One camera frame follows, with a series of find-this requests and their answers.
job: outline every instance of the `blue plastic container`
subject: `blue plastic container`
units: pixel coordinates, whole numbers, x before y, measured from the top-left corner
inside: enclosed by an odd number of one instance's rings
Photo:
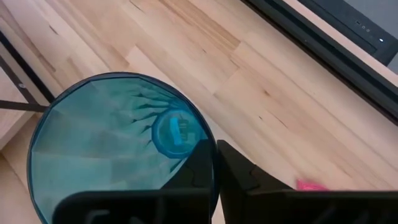
[[[214,142],[198,110],[168,84],[125,72],[83,80],[50,105],[32,137],[36,211],[51,223],[57,204],[77,192],[160,189],[201,139]]]

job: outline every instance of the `black plastic part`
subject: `black plastic part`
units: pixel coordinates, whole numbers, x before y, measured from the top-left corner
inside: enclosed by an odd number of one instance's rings
[[[213,188],[212,169],[215,145],[211,141],[198,142],[190,157],[180,170],[162,187],[176,189],[187,187]]]
[[[210,223],[209,189],[82,192],[58,204],[54,224]]]
[[[295,191],[227,142],[217,143],[226,224],[398,222],[398,192]]]
[[[293,40],[385,117],[398,124],[398,87],[386,80],[284,0],[242,0]]]
[[[292,188],[264,172],[226,141],[217,141],[217,145],[220,150],[220,196],[225,222],[267,223],[271,220],[266,215],[267,208],[272,208],[275,202],[261,200],[259,192],[279,192]]]
[[[46,106],[35,103],[20,103],[6,100],[0,100],[0,108],[8,110],[33,111],[39,113],[43,113],[47,109]]]

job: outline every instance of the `black metal rod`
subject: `black metal rod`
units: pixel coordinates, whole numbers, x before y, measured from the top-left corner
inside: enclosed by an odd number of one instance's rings
[[[9,110],[33,111],[40,113],[43,113],[47,109],[46,106],[38,104],[12,102],[7,100],[0,100],[0,108]]]

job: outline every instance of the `pink object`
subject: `pink object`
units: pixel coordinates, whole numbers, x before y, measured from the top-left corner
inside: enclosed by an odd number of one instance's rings
[[[310,181],[304,181],[304,180],[297,180],[296,185],[297,185],[297,190],[319,190],[319,191],[329,190],[321,184],[317,184]]]

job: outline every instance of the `wooden floor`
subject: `wooden floor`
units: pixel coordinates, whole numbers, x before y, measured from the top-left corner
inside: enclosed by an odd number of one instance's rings
[[[398,189],[398,127],[239,0],[0,0],[0,29],[54,95],[98,73],[145,73],[290,186]],[[13,219],[32,211],[35,119],[0,157],[0,223],[37,223]]]

